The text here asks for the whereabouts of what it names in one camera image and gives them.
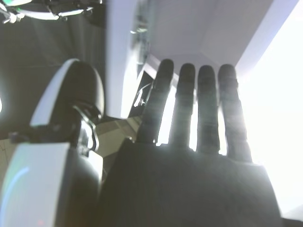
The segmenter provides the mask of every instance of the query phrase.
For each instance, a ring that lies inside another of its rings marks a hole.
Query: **dark ceiling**
[[[29,125],[48,82],[67,59],[86,61],[104,77],[104,34],[82,15],[67,22],[24,18],[0,24],[0,139]]]

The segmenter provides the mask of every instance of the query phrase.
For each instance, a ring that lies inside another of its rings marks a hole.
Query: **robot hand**
[[[188,147],[195,67],[179,74],[167,145],[156,146],[173,75],[164,60],[153,83],[136,142],[125,140],[102,188],[96,226],[281,227],[275,194],[262,166],[252,164],[235,69],[218,73],[227,156],[218,154],[217,91],[211,66],[198,73],[198,146]]]

